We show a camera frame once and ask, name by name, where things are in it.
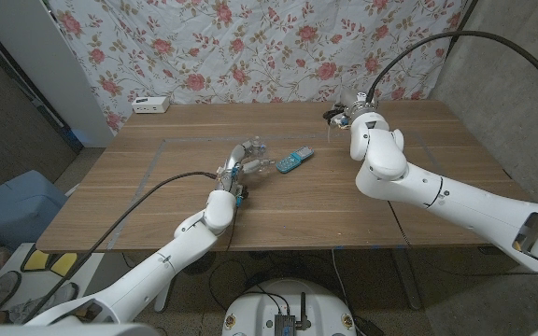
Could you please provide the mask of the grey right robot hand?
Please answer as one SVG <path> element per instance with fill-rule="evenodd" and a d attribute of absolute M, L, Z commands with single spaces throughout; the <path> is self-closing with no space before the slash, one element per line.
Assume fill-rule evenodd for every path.
<path fill-rule="evenodd" d="M 332 108 L 324 112 L 322 117 L 332 128 L 348 129 L 357 117 L 373 110 L 375 110 L 375 104 L 367 102 L 365 92 L 343 88 Z"/>

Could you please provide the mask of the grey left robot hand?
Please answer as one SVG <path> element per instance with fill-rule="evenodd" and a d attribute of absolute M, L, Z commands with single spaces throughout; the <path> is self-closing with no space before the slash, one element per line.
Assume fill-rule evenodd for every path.
<path fill-rule="evenodd" d="M 265 157 L 266 144 L 259 136 L 249 138 L 232 150 L 226 162 L 218 168 L 216 190 L 230 192 L 236 196 L 243 175 L 268 170 L 275 162 Z"/>

